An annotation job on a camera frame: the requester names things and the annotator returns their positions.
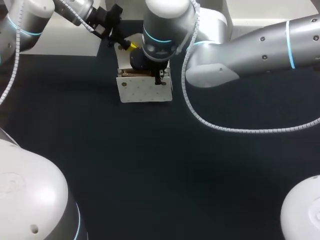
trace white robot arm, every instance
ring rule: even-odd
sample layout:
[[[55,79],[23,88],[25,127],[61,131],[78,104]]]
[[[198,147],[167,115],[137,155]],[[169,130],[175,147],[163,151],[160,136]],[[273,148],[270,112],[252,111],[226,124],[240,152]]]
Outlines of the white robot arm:
[[[272,134],[310,128],[320,118],[276,129],[235,129],[212,124],[193,108],[186,80],[200,88],[215,87],[241,77],[312,66],[320,61],[320,15],[270,25],[231,40],[228,12],[200,8],[196,0],[146,0],[143,45],[131,53],[131,66],[153,72],[156,84],[168,60],[189,44],[181,85],[191,113],[209,128],[229,133]]]

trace black table surface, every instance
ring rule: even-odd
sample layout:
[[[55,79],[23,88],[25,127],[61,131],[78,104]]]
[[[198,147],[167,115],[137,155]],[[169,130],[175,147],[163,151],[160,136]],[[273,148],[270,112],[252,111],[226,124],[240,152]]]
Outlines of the black table surface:
[[[127,35],[140,21],[124,23]],[[287,193],[320,174],[320,126],[285,134],[209,129],[181,91],[174,101],[120,102],[113,49],[97,57],[22,56],[23,89],[5,130],[64,173],[90,240],[283,240]],[[320,116],[320,75],[270,73],[213,89],[188,86],[195,109],[233,128],[277,128]]]

